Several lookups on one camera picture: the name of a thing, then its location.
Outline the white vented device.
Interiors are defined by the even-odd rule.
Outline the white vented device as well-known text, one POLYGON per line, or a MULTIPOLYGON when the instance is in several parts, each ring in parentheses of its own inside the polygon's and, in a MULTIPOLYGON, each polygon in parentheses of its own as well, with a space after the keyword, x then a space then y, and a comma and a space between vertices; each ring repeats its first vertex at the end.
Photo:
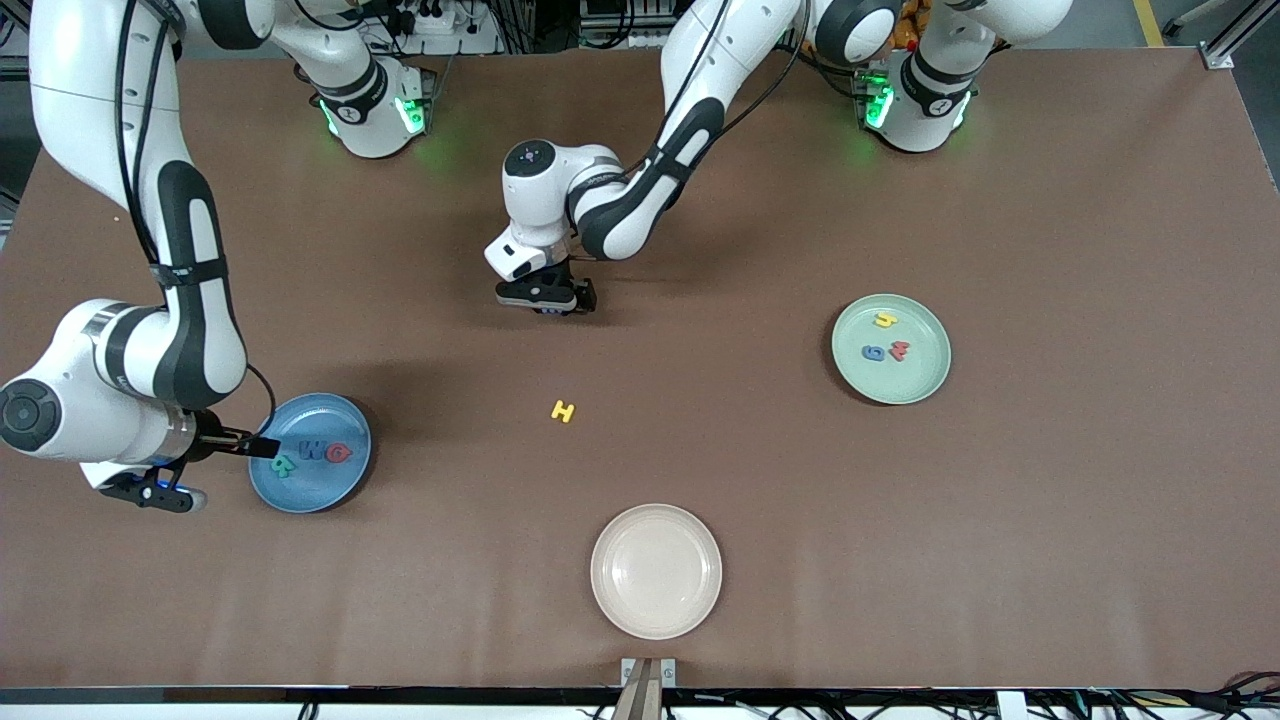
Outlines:
POLYGON ((580 47, 659 47, 687 6, 685 0, 576 0, 572 26, 580 47))

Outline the green plate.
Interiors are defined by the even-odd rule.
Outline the green plate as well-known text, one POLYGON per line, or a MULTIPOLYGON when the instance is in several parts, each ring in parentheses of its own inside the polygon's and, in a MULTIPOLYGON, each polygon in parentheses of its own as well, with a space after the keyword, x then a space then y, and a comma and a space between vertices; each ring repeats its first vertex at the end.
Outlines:
POLYGON ((923 304, 896 293, 873 293, 849 304, 836 318, 829 350, 844 380, 873 402, 909 405, 937 392, 952 365, 950 337, 941 320, 923 304), (900 323, 888 329, 874 327, 877 313, 892 313, 900 323), (904 363, 890 356, 895 341, 910 350, 904 363), (886 350, 882 363, 861 356, 867 345, 886 350))

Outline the beige plate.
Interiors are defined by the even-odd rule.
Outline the beige plate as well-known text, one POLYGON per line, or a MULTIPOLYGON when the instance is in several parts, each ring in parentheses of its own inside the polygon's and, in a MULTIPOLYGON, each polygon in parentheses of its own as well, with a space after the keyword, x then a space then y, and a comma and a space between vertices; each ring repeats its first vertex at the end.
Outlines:
POLYGON ((644 503, 612 518, 589 564, 599 610, 641 641, 672 641, 699 628, 721 597, 723 575, 710 528, 669 503, 644 503))

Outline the aluminium frame profile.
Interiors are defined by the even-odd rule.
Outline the aluminium frame profile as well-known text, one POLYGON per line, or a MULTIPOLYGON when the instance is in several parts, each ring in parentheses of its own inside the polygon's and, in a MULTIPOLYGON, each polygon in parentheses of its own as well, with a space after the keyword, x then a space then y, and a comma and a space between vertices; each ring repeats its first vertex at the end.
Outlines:
MULTIPOLYGON (((1161 28, 1165 38, 1178 38, 1181 31, 1221 6, 1235 0, 1203 0, 1192 9, 1169 19, 1161 28)), ((1236 51, 1267 20, 1280 13, 1280 0, 1245 0, 1245 5, 1210 40, 1197 44, 1197 53, 1206 70, 1226 70, 1234 67, 1231 54, 1236 51)))

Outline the brown table cover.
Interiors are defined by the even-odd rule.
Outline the brown table cover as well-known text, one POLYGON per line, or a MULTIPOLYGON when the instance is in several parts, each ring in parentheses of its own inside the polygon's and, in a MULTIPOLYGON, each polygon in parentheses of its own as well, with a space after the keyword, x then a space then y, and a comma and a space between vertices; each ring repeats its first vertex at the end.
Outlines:
POLYGON ((454 61, 433 133, 366 161, 289 61, 186 59, 236 314, 284 397, 372 418, 342 507, 265 506, 244 462, 175 515, 0 448, 0 685, 1215 688, 1280 669, 1280 195, 1234 78, 1192 50, 997 55, 909 156, 795 69, 700 165, 599 310, 498 306, 484 246, 518 141, 634 160, 653 53, 454 61), (829 350, 873 293, 952 365, 873 402, 829 350), (573 420, 550 419, 557 400, 573 420), (672 641, 589 564, 644 503, 724 561, 672 641))

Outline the metal bracket with post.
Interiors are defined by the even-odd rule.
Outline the metal bracket with post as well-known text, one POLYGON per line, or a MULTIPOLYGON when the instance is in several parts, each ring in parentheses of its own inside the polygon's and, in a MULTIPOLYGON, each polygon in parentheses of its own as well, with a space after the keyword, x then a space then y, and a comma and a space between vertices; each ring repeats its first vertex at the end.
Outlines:
POLYGON ((625 659, 622 682, 611 720, 669 720, 664 692, 677 685, 675 659, 625 659))

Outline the blue plate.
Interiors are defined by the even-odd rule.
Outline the blue plate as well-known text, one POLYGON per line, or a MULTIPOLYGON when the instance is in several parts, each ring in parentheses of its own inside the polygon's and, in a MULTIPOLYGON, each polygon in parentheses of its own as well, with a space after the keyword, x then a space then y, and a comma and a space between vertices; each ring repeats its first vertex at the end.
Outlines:
POLYGON ((248 460, 253 491, 278 511, 312 514, 335 509, 362 489, 372 470, 372 428, 360 406, 344 396, 308 393, 294 397, 278 407, 260 430, 279 439, 279 454, 296 465, 289 479, 280 479, 270 469, 271 460, 248 460), (353 455, 343 464, 302 461, 297 454, 300 439, 343 442, 353 455))

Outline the white power strip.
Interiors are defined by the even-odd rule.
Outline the white power strip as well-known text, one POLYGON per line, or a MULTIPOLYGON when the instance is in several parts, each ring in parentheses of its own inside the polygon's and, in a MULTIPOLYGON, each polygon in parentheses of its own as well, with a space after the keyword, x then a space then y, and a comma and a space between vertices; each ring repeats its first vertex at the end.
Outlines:
POLYGON ((453 35, 466 24, 454 0, 385 0, 387 23, 397 37, 453 35))

